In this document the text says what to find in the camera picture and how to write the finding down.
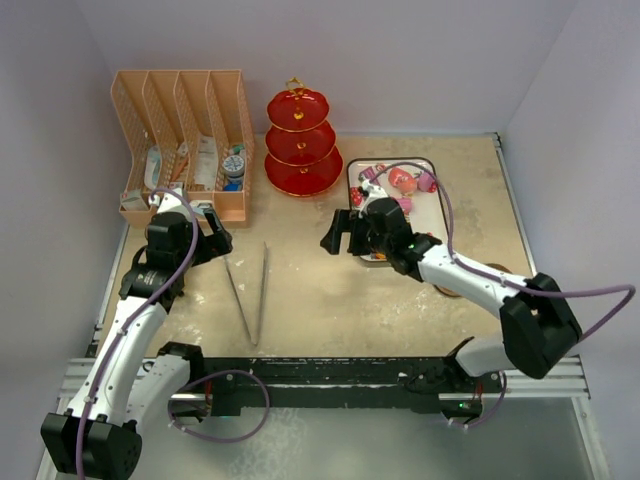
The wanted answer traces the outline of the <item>red three-tier cake stand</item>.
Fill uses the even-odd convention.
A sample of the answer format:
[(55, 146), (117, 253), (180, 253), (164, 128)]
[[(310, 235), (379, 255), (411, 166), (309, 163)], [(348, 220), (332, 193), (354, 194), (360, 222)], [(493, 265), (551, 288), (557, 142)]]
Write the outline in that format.
[(272, 186), (295, 197), (329, 190), (339, 179), (344, 161), (325, 95), (292, 77), (266, 111), (270, 127), (265, 134), (264, 169)]

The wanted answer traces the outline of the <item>pink heart cake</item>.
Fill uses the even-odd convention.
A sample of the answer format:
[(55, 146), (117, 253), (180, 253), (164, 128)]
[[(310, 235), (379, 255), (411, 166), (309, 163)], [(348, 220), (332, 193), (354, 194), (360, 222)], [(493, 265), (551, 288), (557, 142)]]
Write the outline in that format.
[(400, 167), (389, 171), (388, 182), (403, 196), (410, 196), (417, 190), (416, 178)]

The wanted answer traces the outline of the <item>metal serving tongs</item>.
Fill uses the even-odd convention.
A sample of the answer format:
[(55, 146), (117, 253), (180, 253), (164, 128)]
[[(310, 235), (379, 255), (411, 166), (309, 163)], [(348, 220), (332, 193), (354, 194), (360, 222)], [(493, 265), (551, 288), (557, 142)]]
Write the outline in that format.
[(237, 267), (237, 263), (230, 259), (229, 255), (223, 256), (223, 265), (231, 287), (232, 298), (242, 321), (245, 338), (253, 347), (257, 347), (262, 339), (265, 321), (270, 248), (266, 242), (262, 242), (258, 277), (237, 280), (234, 277), (234, 268)]

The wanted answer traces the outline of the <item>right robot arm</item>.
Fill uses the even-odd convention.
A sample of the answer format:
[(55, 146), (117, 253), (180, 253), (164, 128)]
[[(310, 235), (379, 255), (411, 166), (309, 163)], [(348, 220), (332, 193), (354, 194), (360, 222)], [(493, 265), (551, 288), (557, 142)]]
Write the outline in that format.
[(343, 234), (350, 236), (348, 253), (379, 253), (397, 273), (451, 290), (499, 320), (499, 333), (466, 340), (454, 351), (444, 376), (456, 391), (505, 369), (542, 379), (581, 339), (552, 277), (507, 274), (450, 252), (440, 239), (414, 232), (392, 198), (373, 200), (361, 211), (336, 210), (321, 247), (338, 254)]

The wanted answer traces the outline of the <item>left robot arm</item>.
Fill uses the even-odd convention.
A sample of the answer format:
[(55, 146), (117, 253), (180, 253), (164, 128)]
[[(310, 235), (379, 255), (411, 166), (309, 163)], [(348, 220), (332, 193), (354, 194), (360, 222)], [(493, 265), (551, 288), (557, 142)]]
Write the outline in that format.
[(132, 258), (114, 320), (83, 384), (62, 413), (48, 414), (41, 437), (57, 471), (96, 479), (128, 479), (142, 451), (145, 423), (180, 388), (194, 392), (206, 378), (199, 347), (168, 343), (144, 378), (147, 348), (184, 289), (186, 271), (232, 250), (232, 237), (211, 208), (211, 234), (177, 207), (154, 215), (147, 243)]

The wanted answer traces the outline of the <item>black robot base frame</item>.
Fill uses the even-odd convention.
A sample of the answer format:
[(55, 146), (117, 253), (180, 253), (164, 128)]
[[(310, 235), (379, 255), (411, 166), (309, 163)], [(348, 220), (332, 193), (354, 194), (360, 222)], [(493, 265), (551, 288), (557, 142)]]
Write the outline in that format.
[(499, 372), (478, 378), (445, 357), (206, 357), (196, 345), (168, 342), (158, 354), (189, 364), (185, 394), (216, 417), (245, 408), (402, 409), (475, 420), (486, 394), (504, 392)]

